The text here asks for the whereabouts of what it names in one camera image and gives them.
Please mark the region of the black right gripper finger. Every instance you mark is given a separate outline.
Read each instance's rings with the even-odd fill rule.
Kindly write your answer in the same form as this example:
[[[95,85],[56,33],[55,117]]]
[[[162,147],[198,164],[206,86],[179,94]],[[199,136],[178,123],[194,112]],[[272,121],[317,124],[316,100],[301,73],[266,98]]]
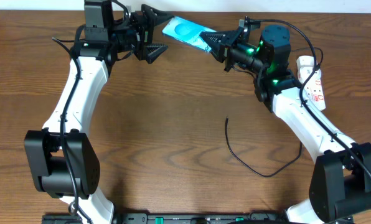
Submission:
[[[220,32],[201,32],[200,37],[205,42],[234,42],[242,35],[243,31],[243,28],[239,28]]]
[[[230,56],[232,48],[230,39],[207,39],[205,42],[216,56]]]

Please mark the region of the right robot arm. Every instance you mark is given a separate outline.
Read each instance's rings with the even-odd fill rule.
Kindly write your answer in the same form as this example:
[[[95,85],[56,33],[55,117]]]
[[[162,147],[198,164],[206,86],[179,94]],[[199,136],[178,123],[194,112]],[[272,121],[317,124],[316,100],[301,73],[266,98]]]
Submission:
[[[289,69],[290,30],[285,21],[269,19],[257,45],[249,43],[259,20],[245,19],[235,30],[202,32],[200,37],[225,70],[240,67],[254,76],[255,94],[298,137],[313,162],[309,196],[289,207],[290,223],[346,222],[371,210],[371,144],[356,143],[339,131],[312,101],[311,83],[319,70],[313,60],[308,75]]]

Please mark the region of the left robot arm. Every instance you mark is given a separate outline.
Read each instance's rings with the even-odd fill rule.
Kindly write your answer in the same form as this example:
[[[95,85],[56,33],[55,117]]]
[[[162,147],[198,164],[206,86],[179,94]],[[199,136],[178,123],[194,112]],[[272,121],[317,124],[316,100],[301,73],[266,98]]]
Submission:
[[[97,99],[113,65],[134,55],[153,63],[166,45],[153,42],[154,28],[172,18],[143,4],[140,12],[124,8],[115,19],[113,1],[87,0],[85,23],[67,48],[68,79],[60,99],[40,130],[30,130],[24,148],[39,192],[65,202],[66,216],[44,223],[114,223],[115,206],[99,186],[100,162],[88,138]]]

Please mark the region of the turquoise screen smartphone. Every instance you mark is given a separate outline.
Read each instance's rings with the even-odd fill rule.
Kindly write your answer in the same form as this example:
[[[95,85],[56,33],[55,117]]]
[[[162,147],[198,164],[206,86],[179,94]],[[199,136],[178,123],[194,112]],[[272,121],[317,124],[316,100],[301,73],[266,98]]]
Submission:
[[[177,16],[172,18],[162,30],[162,34],[165,36],[171,37],[199,50],[203,50],[204,52],[210,52],[211,48],[200,37],[201,32],[215,31]]]

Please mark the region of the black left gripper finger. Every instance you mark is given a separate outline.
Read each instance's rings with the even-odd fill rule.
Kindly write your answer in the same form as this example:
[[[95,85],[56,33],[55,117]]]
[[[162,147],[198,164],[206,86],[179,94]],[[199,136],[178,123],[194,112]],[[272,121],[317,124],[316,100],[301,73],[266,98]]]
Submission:
[[[160,11],[156,8],[148,6],[147,4],[141,5],[141,11],[146,17],[147,22],[153,27],[165,23],[174,17],[174,15],[170,12]]]
[[[149,44],[146,46],[146,58],[148,64],[152,64],[163,52],[168,49],[165,44]]]

